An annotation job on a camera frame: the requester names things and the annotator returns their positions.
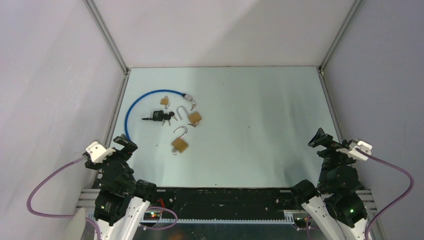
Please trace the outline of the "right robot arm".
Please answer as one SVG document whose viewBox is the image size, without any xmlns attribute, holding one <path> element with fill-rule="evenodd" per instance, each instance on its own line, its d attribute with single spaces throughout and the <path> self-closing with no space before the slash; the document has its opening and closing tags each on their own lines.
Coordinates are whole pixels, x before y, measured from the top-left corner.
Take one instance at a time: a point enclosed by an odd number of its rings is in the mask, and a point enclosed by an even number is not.
<svg viewBox="0 0 424 240">
<path fill-rule="evenodd" d="M 363 140 L 341 143 L 319 128 L 308 146 L 324 149 L 317 184 L 304 179 L 291 188 L 291 204 L 304 209 L 328 240 L 370 240 L 368 214 L 357 194 L 362 188 L 358 171 L 352 166 L 367 161 L 373 146 Z"/>
</svg>

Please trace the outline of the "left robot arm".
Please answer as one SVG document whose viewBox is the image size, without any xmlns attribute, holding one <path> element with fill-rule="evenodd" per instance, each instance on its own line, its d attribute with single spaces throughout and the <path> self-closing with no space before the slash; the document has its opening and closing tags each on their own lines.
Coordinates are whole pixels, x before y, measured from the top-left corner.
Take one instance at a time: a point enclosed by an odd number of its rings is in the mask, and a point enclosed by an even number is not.
<svg viewBox="0 0 424 240">
<path fill-rule="evenodd" d="M 122 146 L 105 148 L 94 141 L 83 157 L 87 169 L 100 171 L 93 218 L 97 240 L 131 240 L 148 208 L 158 202 L 155 183 L 134 177 L 128 160 L 138 149 L 125 134 L 113 139 Z"/>
</svg>

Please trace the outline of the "large brass padlock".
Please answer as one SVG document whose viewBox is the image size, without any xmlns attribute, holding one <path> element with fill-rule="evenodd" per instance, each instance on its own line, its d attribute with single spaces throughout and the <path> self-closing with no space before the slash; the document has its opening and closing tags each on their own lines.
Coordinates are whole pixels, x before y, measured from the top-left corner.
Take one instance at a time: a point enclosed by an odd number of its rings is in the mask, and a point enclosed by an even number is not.
<svg viewBox="0 0 424 240">
<path fill-rule="evenodd" d="M 172 143 L 173 149 L 176 149 L 176 155 L 177 153 L 183 153 L 188 147 L 189 144 L 184 140 L 184 137 L 188 133 L 188 129 L 186 126 L 180 126 L 177 129 L 173 131 L 174 134 L 176 134 L 179 130 L 183 130 L 183 134 L 179 137 L 177 137 Z"/>
</svg>

